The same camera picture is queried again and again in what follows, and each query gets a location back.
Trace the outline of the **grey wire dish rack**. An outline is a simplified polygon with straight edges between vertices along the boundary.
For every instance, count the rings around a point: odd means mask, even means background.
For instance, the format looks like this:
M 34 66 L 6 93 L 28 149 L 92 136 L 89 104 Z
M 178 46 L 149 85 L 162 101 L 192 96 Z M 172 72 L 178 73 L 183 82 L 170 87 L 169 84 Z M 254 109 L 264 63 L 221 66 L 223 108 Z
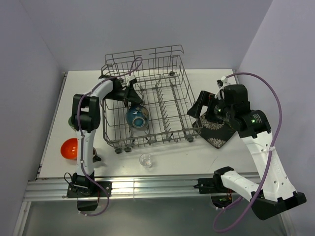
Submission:
M 126 72 L 137 79 L 131 94 L 138 94 L 148 110 L 149 120 L 142 128 L 130 126 L 126 119 L 131 102 L 102 101 L 103 138 L 115 153 L 133 148 L 186 140 L 193 142 L 202 126 L 187 115 L 195 103 L 184 64 L 182 45 L 171 45 L 105 55 L 100 78 L 118 76 L 124 91 L 130 90 Z

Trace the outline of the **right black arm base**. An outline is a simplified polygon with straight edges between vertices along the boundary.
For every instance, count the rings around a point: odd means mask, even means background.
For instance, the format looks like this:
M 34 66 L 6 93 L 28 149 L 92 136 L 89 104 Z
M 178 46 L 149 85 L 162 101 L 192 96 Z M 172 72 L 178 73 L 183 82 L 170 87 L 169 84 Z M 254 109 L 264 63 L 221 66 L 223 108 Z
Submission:
M 218 177 L 199 178 L 197 184 L 193 187 L 198 189 L 200 194 L 221 194 L 211 197 L 212 204 L 215 207 L 227 207 L 233 202 L 233 191 L 224 187 Z

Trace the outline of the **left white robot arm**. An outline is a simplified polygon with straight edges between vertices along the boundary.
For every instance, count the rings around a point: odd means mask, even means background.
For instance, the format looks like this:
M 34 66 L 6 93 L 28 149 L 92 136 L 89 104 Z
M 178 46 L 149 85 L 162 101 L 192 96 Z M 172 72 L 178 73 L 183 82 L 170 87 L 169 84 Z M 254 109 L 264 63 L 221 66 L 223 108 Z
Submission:
M 117 77 L 104 76 L 86 94 L 75 94 L 72 101 L 71 122 L 77 135 L 77 169 L 72 175 L 70 187 L 83 196 L 91 196 L 101 185 L 95 182 L 93 166 L 93 144 L 96 130 L 100 126 L 100 102 L 104 99 L 140 104 L 142 99 L 133 85 L 135 76 L 127 77 L 128 85 L 123 87 Z

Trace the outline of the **black floral square plate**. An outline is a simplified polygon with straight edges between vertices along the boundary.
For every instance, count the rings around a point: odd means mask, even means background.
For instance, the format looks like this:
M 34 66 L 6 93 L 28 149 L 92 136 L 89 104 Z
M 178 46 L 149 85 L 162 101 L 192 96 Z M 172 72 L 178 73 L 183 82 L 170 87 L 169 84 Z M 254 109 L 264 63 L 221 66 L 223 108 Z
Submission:
M 204 140 L 214 148 L 219 149 L 232 138 L 236 131 L 225 122 L 213 123 L 207 121 L 205 115 L 206 113 L 203 113 L 192 126 L 197 129 Z

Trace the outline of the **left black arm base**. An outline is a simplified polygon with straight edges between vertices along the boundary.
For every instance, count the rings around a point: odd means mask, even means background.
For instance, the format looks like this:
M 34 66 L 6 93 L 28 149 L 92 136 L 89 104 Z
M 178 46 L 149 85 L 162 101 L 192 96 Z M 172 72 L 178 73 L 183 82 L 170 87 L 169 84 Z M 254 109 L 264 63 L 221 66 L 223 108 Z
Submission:
M 103 210 L 100 213 L 93 213 L 97 209 L 101 197 L 107 198 L 105 209 L 108 208 L 112 182 L 95 181 L 94 173 L 89 177 L 76 173 L 73 175 L 65 173 L 64 180 L 68 184 L 66 197 L 77 199 L 77 209 L 81 214 L 96 216 L 104 212 Z

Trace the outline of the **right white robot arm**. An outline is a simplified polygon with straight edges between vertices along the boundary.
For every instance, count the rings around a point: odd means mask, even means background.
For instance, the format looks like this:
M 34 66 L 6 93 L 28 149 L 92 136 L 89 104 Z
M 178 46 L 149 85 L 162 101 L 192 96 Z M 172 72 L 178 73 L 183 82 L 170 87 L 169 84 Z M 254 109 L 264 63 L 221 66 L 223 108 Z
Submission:
M 262 187 L 239 175 L 232 167 L 215 171 L 213 186 L 217 191 L 231 189 L 249 201 L 260 220 L 266 220 L 284 211 L 304 204 L 304 193 L 290 182 L 280 158 L 272 146 L 274 134 L 266 115 L 251 109 L 248 91 L 244 85 L 227 85 L 213 94 L 201 91 L 188 115 L 197 118 L 203 106 L 206 121 L 226 123 L 238 132 L 248 148 L 261 178 Z

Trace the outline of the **blue floral ceramic bowl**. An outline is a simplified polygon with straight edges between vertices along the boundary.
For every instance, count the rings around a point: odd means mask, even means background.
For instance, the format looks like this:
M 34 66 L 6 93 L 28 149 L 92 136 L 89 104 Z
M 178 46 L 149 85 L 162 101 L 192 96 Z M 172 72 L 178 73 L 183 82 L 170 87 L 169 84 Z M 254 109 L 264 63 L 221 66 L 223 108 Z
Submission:
M 143 128 L 149 120 L 149 111 L 141 105 L 132 105 L 126 112 L 126 121 L 133 128 Z

